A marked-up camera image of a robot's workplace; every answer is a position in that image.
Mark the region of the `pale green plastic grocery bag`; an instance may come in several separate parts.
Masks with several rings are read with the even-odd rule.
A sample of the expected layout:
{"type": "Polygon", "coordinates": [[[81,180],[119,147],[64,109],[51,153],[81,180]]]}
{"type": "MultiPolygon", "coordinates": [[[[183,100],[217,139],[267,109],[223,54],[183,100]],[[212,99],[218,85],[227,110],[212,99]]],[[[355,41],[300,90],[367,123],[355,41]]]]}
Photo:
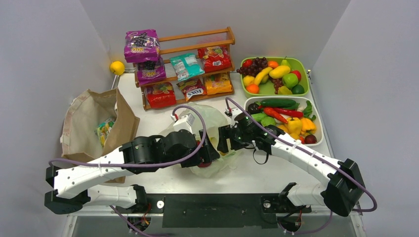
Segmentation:
{"type": "MultiPolygon", "coordinates": [[[[207,137],[209,138],[211,144],[216,148],[219,143],[218,128],[229,124],[225,115],[212,106],[201,105],[194,102],[187,103],[187,105],[197,110],[203,117],[207,128],[207,137]]],[[[195,119],[195,121],[192,122],[193,132],[199,132],[199,130],[203,128],[198,116],[190,109],[186,109],[184,111],[179,109],[176,111],[176,114],[179,117],[183,117],[187,114],[191,114],[193,116],[195,119]]],[[[238,158],[242,152],[232,150],[230,145],[228,145],[228,149],[229,151],[227,153],[220,152],[220,158],[213,161],[207,167],[190,167],[191,172],[200,178],[214,178],[219,176],[219,172],[225,173],[227,169],[236,169],[238,158]]]]}

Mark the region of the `green Fox's candy bag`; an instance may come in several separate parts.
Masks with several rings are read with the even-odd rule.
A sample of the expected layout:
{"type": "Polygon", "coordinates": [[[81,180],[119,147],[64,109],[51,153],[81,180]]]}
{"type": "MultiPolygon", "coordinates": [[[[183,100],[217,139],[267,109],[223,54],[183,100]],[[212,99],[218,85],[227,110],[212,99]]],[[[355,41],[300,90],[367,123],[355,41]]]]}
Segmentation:
{"type": "Polygon", "coordinates": [[[102,147],[104,147],[107,137],[110,134],[114,123],[114,118],[108,118],[104,122],[100,123],[95,129],[95,134],[97,135],[102,147]]]}

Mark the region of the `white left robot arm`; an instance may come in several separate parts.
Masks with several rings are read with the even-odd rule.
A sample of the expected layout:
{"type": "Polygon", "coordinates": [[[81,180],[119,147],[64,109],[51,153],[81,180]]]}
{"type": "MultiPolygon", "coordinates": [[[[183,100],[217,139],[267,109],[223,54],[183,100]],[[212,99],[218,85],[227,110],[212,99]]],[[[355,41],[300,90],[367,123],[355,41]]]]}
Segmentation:
{"type": "Polygon", "coordinates": [[[200,141],[185,129],[167,136],[139,136],[86,165],[72,168],[51,165],[46,169],[45,180],[53,189],[45,193],[44,205],[55,214],[70,214],[92,205],[142,212],[149,206],[143,186],[113,187],[104,183],[174,164],[192,167],[220,158],[204,132],[199,133],[200,141]]]}

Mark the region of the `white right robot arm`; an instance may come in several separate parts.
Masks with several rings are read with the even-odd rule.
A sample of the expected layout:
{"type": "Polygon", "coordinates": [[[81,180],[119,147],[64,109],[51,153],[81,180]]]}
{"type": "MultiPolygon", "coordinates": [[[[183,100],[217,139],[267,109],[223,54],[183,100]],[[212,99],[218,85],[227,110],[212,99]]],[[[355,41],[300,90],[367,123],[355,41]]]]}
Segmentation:
{"type": "Polygon", "coordinates": [[[262,128],[250,117],[240,113],[233,124],[219,127],[217,149],[240,150],[253,146],[268,156],[279,157],[296,165],[318,180],[318,184],[304,186],[289,184],[279,198],[280,207],[291,212],[298,206],[326,206],[339,216],[348,216],[365,192],[365,184],[358,164],[351,159],[341,161],[316,152],[301,144],[275,125],[262,128]]]}

